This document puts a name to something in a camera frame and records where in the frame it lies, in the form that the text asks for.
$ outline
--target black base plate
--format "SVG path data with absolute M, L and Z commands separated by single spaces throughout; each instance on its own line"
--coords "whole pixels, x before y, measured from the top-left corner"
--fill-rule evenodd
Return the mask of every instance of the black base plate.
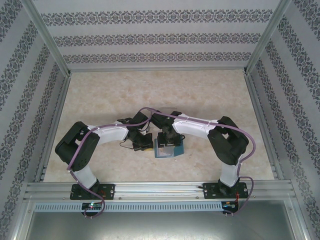
M 206 182 L 202 184 L 204 199 L 235 199 L 239 194 L 239 199 L 246 199 L 248 197 L 247 184 L 238 182 L 230 188 L 230 192 L 224 195 L 220 192 L 220 187 L 217 182 Z
M 114 184 L 102 184 L 98 186 L 97 194 L 102 196 L 104 200 L 113 200 L 115 195 Z M 73 184 L 70 193 L 71 200 L 99 200 L 99 198 L 86 190 L 84 190 L 80 185 Z

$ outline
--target robotic arm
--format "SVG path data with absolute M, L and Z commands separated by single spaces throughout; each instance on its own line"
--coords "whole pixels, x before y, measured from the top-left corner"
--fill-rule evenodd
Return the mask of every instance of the robotic arm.
M 163 116 L 161 112 L 154 112 L 150 119 L 155 126 L 162 129 L 162 132 L 159 132 L 157 136 L 158 147 L 180 145 L 182 134 L 209 139 L 217 157 L 222 161 L 222 172 L 219 180 L 222 187 L 220 189 L 228 191 L 228 188 L 232 188 L 239 181 L 237 170 L 239 160 L 249 143 L 247 137 L 236 130 L 210 125 L 206 120 L 191 118 L 181 112 L 174 111 L 171 115 L 174 117 L 167 117 Z M 147 120 L 147 116 L 138 112 L 134 118 L 116 121 L 114 126 L 99 128 L 91 125 L 87 126 L 81 121 L 76 122 L 58 143 L 55 153 L 69 165 L 79 146 L 77 142 L 82 141 L 90 130 L 97 128 L 85 139 L 71 166 L 71 170 L 78 181 L 91 191 L 97 192 L 99 181 L 88 165 L 96 146 L 111 141 L 131 140 L 135 151 L 153 148 L 152 134 L 147 133 L 148 127 L 143 130 L 146 123 L 139 126 L 130 126 Z M 210 122 L 237 128 L 236 124 L 226 116 Z

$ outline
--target patterned wall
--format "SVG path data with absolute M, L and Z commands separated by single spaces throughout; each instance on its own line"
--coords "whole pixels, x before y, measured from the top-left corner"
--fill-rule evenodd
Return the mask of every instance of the patterned wall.
M 18 0 L 0 1 L 0 240 L 48 139 L 65 77 Z
M 68 67 L 244 67 L 279 0 L 35 0 Z
M 311 239 L 320 239 L 320 2 L 293 0 L 251 73 Z

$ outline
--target beige floor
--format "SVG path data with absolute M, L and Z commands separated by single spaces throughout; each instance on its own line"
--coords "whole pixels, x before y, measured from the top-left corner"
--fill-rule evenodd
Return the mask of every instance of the beige floor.
M 146 106 L 175 107 L 201 119 L 230 117 L 257 144 L 240 174 L 274 179 L 241 70 L 73 73 L 53 147 L 77 121 L 97 126 L 113 123 Z M 134 152 L 118 141 L 110 142 L 96 148 L 89 164 L 96 177 L 106 182 L 219 179 L 221 162 L 208 140 L 187 135 L 184 147 L 181 156 L 155 158 L 153 151 Z M 73 182 L 66 168 L 52 151 L 44 181 Z

